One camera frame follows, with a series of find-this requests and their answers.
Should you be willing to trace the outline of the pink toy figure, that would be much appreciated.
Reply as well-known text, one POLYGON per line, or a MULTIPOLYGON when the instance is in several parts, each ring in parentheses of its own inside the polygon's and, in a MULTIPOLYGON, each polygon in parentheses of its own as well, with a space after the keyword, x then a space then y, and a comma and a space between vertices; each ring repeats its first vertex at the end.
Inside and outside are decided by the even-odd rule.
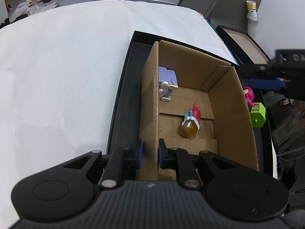
POLYGON ((248 106, 253 107, 254 93, 250 87, 244 86, 243 93, 248 106))

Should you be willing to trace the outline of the green cube toy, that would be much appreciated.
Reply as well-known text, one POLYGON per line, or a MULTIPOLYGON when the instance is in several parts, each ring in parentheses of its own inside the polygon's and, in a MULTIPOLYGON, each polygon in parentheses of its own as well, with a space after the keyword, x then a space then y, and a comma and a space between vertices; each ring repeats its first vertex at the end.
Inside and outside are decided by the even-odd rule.
POLYGON ((261 128, 266 121, 266 109, 260 102, 254 103, 250 110, 252 127, 261 128))

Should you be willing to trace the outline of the red figure yellow jar toy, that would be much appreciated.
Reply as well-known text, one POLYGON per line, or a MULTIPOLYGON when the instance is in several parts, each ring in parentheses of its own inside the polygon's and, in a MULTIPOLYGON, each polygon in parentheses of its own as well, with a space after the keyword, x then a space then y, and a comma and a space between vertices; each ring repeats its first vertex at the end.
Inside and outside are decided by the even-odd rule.
POLYGON ((192 109, 184 115, 178 133, 185 139, 194 139, 200 130, 201 112, 194 103, 192 109))

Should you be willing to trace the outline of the brown cardboard box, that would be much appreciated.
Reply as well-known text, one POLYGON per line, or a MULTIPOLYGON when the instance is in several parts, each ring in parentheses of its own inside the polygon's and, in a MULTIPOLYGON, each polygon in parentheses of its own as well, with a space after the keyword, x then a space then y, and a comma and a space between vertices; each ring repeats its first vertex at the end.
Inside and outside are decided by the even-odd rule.
POLYGON ((167 41, 153 44, 143 67, 139 137, 144 146, 138 180, 176 178, 174 171, 159 168, 159 139, 169 148, 194 155, 207 150, 259 169, 250 113, 234 67, 167 41), (159 66, 176 72, 178 89, 172 91, 170 102, 159 99, 159 66), (178 128, 194 103, 201 112, 200 130, 194 139, 185 139, 178 128))

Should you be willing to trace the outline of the lavender sofa toy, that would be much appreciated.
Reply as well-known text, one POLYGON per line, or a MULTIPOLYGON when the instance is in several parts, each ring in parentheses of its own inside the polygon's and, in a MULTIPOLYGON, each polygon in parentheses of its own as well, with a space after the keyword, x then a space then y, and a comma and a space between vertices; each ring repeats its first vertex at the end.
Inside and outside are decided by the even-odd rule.
POLYGON ((178 89, 176 72, 159 66, 159 99, 170 102, 171 93, 178 89))

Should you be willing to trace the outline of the black tray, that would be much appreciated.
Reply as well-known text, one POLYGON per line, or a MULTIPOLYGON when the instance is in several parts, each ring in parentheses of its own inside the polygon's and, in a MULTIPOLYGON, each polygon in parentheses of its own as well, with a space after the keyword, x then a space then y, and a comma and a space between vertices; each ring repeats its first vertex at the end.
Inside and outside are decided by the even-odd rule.
MULTIPOLYGON (((124 61, 115 99, 107 145, 108 154, 117 148, 133 146, 138 140, 142 70, 153 44, 161 40, 188 47, 224 60, 220 56, 184 42, 142 31, 134 31, 124 61)), ((258 146, 259 169, 264 174, 277 178, 277 161, 274 156, 275 151, 272 145, 269 122, 266 121, 261 129, 255 129, 254 135, 256 145, 258 146)))

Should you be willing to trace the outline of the black side table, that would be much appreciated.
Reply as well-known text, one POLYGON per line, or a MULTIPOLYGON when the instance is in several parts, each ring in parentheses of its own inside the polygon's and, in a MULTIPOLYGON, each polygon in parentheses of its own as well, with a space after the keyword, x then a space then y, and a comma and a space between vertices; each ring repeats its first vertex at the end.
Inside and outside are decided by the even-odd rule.
POLYGON ((222 25, 216 27, 216 32, 240 65, 266 65, 270 60, 269 56, 247 33, 222 25))

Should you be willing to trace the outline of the yellow lid white bottle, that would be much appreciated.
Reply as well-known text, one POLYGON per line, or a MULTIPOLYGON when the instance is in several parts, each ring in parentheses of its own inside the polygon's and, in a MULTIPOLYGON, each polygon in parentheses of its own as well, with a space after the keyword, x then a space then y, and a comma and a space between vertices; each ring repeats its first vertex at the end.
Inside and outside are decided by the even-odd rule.
POLYGON ((256 8, 256 2, 247 0, 246 1, 247 5, 247 19, 248 19, 248 24, 251 25, 252 27, 257 27, 258 26, 258 14, 257 14, 257 8, 256 8))

